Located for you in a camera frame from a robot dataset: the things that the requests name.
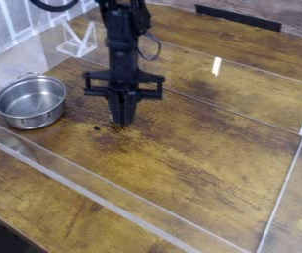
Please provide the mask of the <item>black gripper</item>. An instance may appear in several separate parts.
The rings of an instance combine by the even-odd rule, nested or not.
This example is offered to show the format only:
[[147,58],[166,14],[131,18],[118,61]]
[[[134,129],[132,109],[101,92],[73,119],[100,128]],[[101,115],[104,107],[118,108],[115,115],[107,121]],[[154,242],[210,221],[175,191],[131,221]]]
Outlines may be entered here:
[[[135,120],[135,114],[138,110],[138,103],[140,99],[162,99],[163,93],[163,82],[164,77],[160,75],[154,75],[142,70],[138,71],[138,76],[131,80],[116,80],[111,77],[109,71],[85,71],[81,74],[84,78],[84,94],[89,96],[103,96],[108,97],[108,105],[112,114],[113,122],[119,125],[124,124],[128,126]],[[91,84],[92,80],[107,81],[107,86],[93,86]],[[156,89],[142,89],[142,83],[155,83]],[[123,96],[116,92],[128,91]]]

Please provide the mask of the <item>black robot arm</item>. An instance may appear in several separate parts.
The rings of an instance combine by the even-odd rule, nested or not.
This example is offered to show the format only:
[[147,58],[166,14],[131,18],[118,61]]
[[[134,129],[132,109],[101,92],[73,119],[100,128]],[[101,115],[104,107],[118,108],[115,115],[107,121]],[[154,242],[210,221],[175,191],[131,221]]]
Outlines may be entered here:
[[151,12],[146,0],[95,0],[107,29],[105,46],[109,69],[83,73],[84,94],[108,100],[113,122],[128,126],[135,120],[138,103],[143,99],[162,99],[164,77],[143,72],[139,67],[140,36],[156,41],[148,32]]

